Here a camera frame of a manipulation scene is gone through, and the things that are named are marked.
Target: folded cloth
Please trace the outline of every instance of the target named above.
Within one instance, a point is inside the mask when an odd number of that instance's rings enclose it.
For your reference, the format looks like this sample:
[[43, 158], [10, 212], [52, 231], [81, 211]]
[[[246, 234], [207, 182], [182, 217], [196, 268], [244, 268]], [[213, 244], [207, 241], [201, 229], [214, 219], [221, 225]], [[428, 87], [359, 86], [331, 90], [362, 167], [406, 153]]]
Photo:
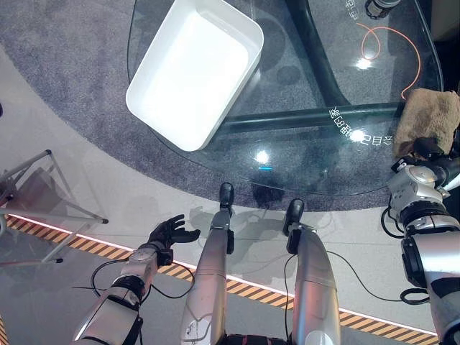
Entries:
[[460, 98], [453, 92], [438, 92], [418, 88], [406, 101], [397, 126], [393, 155], [399, 159], [413, 152], [417, 138], [438, 140], [438, 146], [448, 154], [454, 132], [460, 123]]

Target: hazard tape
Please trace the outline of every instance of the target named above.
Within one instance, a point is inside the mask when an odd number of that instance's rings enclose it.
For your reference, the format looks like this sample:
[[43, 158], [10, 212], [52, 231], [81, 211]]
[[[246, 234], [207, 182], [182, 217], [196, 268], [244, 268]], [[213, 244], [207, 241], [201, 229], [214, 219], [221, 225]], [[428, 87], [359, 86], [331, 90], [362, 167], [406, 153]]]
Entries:
[[[20, 219], [15, 216], [6, 216], [6, 223], [9, 228], [56, 243], [62, 242], [65, 238], [67, 238], [67, 236], [69, 236], [66, 232], [51, 229], [47, 226], [35, 224], [30, 221], [25, 221], [24, 219]], [[68, 243], [68, 246], [83, 250], [84, 252], [96, 254], [101, 257], [106, 257], [107, 259], [126, 259], [132, 253], [132, 251], [127, 249], [111, 246], [110, 244], [105, 244], [94, 239], [87, 239], [81, 235], [77, 235], [76, 238]], [[170, 266], [163, 266], [159, 268], [158, 272], [183, 280], [192, 280], [192, 276], [189, 271], [175, 263]], [[227, 279], [226, 285], [228, 293], [272, 305], [274, 307], [282, 309], [286, 308], [285, 293], [278, 293], [261, 286], [252, 285], [250, 282], [240, 282], [235, 279]], [[294, 298], [289, 296], [287, 300], [287, 309], [291, 311], [293, 308]], [[340, 325], [369, 334], [374, 334], [375, 336], [403, 341], [407, 344], [434, 345], [439, 342], [438, 338], [432, 333], [393, 324], [390, 321], [383, 321], [369, 316], [363, 316], [349, 310], [340, 311]]]
[[9, 345], [8, 337], [6, 336], [5, 325], [0, 316], [0, 345]]

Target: tiled floor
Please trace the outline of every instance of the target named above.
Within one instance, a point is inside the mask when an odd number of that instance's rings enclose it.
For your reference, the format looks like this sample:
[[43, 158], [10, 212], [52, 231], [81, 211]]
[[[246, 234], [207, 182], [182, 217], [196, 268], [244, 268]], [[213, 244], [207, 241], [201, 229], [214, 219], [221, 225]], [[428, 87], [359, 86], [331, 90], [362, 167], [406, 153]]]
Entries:
[[[1, 169], [14, 167], [44, 149], [51, 149], [65, 178], [61, 178], [56, 168], [46, 172], [52, 164], [48, 159], [43, 160], [37, 167], [42, 166], [45, 171], [31, 181], [41, 188], [40, 193], [26, 192], [24, 200], [44, 211], [74, 214], [62, 202], [65, 198], [105, 216], [109, 224], [92, 226], [86, 234], [128, 247], [141, 244], [155, 224], [184, 213], [187, 225], [201, 229], [202, 236], [193, 244], [176, 245], [175, 257], [196, 264], [211, 217], [218, 209], [216, 202], [147, 178], [88, 143], [43, 103], [3, 50], [0, 50], [0, 75], [0, 102], [4, 106], [0, 118]], [[371, 208], [305, 213], [303, 222], [318, 228], [326, 248], [345, 256], [371, 291], [382, 297], [397, 298], [410, 284], [405, 280], [399, 241], [385, 236], [380, 228], [381, 212], [381, 208]], [[230, 274], [284, 289], [282, 268], [288, 255], [286, 238], [280, 233], [282, 216], [279, 211], [235, 206], [232, 228], [236, 243], [235, 252], [229, 257]], [[56, 225], [69, 229], [81, 226], [68, 222]], [[331, 261], [342, 308], [433, 330], [429, 305], [377, 300], [364, 292], [343, 262], [335, 257]], [[294, 265], [288, 267], [287, 273], [292, 289]]]

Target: white bin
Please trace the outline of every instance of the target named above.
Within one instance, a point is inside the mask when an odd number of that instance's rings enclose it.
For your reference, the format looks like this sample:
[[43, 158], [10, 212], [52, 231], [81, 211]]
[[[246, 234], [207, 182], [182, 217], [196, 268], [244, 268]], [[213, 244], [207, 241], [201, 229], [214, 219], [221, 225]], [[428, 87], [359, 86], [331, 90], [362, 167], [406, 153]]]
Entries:
[[175, 0], [126, 92], [184, 151], [207, 145], [260, 59], [260, 26], [223, 0]]

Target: glass tabletop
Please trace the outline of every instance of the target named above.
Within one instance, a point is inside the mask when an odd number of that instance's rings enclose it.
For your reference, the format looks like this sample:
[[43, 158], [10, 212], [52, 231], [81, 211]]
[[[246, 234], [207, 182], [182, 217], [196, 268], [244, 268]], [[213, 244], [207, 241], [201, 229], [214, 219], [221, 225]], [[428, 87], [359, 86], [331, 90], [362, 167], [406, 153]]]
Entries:
[[[385, 186], [392, 140], [413, 88], [443, 90], [416, 0], [384, 19], [365, 0], [228, 0], [256, 21], [264, 47], [254, 75], [209, 144], [185, 159], [252, 183], [327, 195]], [[137, 0], [131, 80], [172, 0]]]

